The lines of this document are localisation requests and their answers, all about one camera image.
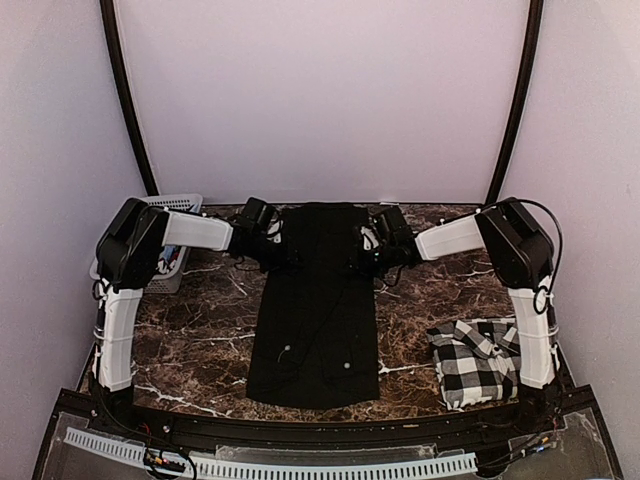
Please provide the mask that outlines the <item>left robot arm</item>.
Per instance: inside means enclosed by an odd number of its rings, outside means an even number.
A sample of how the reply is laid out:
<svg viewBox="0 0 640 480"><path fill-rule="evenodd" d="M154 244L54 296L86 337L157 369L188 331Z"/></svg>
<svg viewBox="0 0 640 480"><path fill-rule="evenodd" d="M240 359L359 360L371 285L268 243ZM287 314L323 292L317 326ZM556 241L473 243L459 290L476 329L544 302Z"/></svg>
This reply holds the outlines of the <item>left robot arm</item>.
<svg viewBox="0 0 640 480"><path fill-rule="evenodd" d="M134 324L143 290L156 275L166 246L227 252L251 258L267 272L295 264L297 252L285 239L283 218L273 227L276 208L249 198L229 219L172 210L129 198L96 247L94 295L99 302L93 377L110 393L132 386Z"/></svg>

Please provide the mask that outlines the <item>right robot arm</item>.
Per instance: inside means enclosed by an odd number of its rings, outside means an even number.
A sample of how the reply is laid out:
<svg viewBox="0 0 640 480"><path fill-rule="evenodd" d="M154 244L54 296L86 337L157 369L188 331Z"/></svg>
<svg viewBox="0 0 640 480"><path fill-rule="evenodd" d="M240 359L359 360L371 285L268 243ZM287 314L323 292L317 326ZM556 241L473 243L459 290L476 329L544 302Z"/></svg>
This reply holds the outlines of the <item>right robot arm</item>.
<svg viewBox="0 0 640 480"><path fill-rule="evenodd" d="M350 268L380 279L393 268L485 251L514 308L521 384L543 390L555 380L560 364L552 298L564 239L546 206L510 197L417 232L399 206L388 205L354 227L353 236Z"/></svg>

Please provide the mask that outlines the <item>black long sleeve shirt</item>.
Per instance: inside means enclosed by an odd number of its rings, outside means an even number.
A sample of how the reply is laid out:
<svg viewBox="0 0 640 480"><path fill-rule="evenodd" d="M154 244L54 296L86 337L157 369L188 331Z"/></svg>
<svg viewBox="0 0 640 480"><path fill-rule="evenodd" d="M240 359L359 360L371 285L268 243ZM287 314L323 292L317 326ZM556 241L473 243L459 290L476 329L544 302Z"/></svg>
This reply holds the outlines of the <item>black long sleeve shirt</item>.
<svg viewBox="0 0 640 480"><path fill-rule="evenodd" d="M327 410L379 398L373 279L352 265L368 212L308 203L282 213L285 261L267 275L249 399Z"/></svg>

